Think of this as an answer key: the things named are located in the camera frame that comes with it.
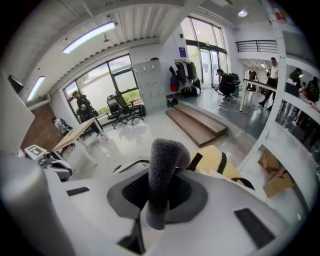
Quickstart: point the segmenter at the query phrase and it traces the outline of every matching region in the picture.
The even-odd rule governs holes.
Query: white wall
[[[183,34],[181,26],[178,26],[168,40],[162,45],[159,43],[132,47],[129,49],[132,64],[138,64],[145,61],[150,61],[151,58],[159,58],[161,72],[163,74],[164,93],[165,95],[172,94],[170,90],[171,72],[169,68],[174,64],[174,60],[187,59],[188,51],[185,38],[180,38]],[[185,58],[180,57],[179,47],[185,48]]]
[[[236,35],[237,35],[236,31],[228,27],[223,27],[222,31],[223,31],[225,47],[226,47],[228,72],[238,74],[239,79],[241,80],[241,83],[242,83],[244,78],[244,65],[238,59],[239,53],[236,45]]]
[[[50,106],[56,118],[62,118],[68,125],[73,128],[79,125],[75,115],[73,114],[63,89],[58,89],[52,96]]]
[[[272,25],[268,21],[242,23],[235,32],[235,40],[276,40]]]
[[[0,87],[0,151],[18,152],[35,116],[15,92],[2,67]]]

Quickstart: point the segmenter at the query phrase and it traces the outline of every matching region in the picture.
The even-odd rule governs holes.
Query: floor
[[[98,161],[98,165],[92,164],[75,147],[67,149],[63,157],[75,170],[70,180],[82,180],[107,176],[113,170],[138,158],[149,158],[150,149],[154,139],[164,138],[179,141],[190,151],[199,148],[196,144],[165,114],[159,111],[147,115],[142,120],[137,120],[134,126],[127,124],[117,125],[113,129],[111,125],[103,128],[109,139],[104,140],[94,133],[83,141],[87,146],[87,152]],[[255,140],[245,132],[239,132],[235,136],[225,135],[213,142],[220,151],[225,152],[228,160],[237,166],[248,154]]]
[[[247,100],[243,107],[243,112],[227,111],[218,109],[221,96],[218,96],[214,90],[205,90],[200,97],[187,98],[189,103],[198,104],[201,108],[208,111],[215,111],[216,114],[228,119],[235,125],[244,129],[238,129],[237,133],[229,132],[218,140],[213,142],[220,151],[224,152],[233,166],[238,166],[245,158],[252,146],[259,137],[264,125],[268,119],[269,113],[266,108],[253,107],[250,104],[252,93],[247,95]],[[241,98],[235,98],[225,106],[225,109],[239,110]],[[196,151],[199,148],[193,141],[165,114],[165,111],[159,111],[147,115],[142,120],[137,120],[132,126],[130,124],[117,125],[113,129],[111,125],[104,127],[109,139],[97,137],[95,134],[87,137],[83,143],[87,146],[87,152],[98,161],[98,165],[92,164],[88,159],[79,152],[75,147],[67,150],[64,157],[75,170],[70,180],[82,180],[101,178],[111,175],[113,170],[123,164],[131,163],[138,158],[149,158],[150,149],[154,139],[165,138],[183,143],[190,151]],[[299,199],[293,189],[287,189],[272,198],[266,198],[263,191],[263,185],[270,178],[258,162],[260,156],[248,165],[248,168],[241,170],[241,175],[248,179],[256,188],[260,197],[265,198],[266,203],[277,210],[289,223],[293,223],[304,217],[304,212],[300,205]]]
[[[269,117],[267,104],[265,107],[253,106],[254,92],[247,91],[242,112],[239,112],[243,95],[244,90],[241,90],[239,97],[226,101],[214,89],[206,88],[198,97],[184,98],[180,96],[178,99],[226,118],[257,140]],[[258,102],[262,101],[264,97],[264,95],[259,95]]]

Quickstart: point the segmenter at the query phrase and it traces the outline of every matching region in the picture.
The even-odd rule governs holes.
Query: glass door
[[[211,56],[210,51],[200,49],[203,70],[203,85],[204,87],[212,86],[212,69],[211,69]]]
[[[210,51],[210,57],[211,57],[211,66],[212,66],[212,85],[216,86],[219,84],[219,75],[217,75],[217,70],[219,68],[219,58],[218,53],[214,50]]]

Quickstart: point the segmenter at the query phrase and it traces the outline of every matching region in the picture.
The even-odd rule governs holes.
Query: backpack
[[[229,73],[229,76],[232,78],[232,83],[233,83],[235,86],[240,85],[241,80],[239,79],[238,74],[236,74],[236,73]]]

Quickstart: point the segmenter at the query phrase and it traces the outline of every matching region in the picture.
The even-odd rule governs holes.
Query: balcony railing
[[[265,52],[278,53],[278,46],[275,40],[248,40],[235,42],[238,52]]]

